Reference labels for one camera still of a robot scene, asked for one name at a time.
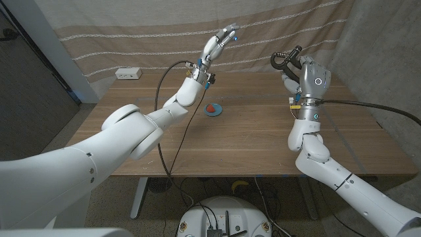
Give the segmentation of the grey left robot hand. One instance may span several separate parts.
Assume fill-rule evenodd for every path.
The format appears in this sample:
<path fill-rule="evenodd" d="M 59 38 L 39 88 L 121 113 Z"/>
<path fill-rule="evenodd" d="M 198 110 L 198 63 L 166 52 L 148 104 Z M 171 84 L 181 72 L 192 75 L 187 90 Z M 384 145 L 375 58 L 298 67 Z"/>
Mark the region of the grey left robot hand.
<path fill-rule="evenodd" d="M 236 23 L 230 24 L 218 31 L 205 45 L 200 59 L 201 62 L 210 67 L 211 63 L 219 58 L 224 47 L 232 40 L 236 40 L 236 31 L 240 29 Z"/>

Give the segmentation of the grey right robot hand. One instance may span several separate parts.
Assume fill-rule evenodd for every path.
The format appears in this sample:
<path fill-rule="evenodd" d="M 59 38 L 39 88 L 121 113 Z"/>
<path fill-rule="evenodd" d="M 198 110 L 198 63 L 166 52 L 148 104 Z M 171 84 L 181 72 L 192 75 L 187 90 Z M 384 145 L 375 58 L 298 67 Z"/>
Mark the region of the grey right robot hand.
<path fill-rule="evenodd" d="M 331 72 L 310 56 L 300 56 L 299 62 L 302 69 L 298 82 L 282 73 L 285 88 L 292 94 L 301 94 L 301 97 L 322 99 L 330 86 Z"/>

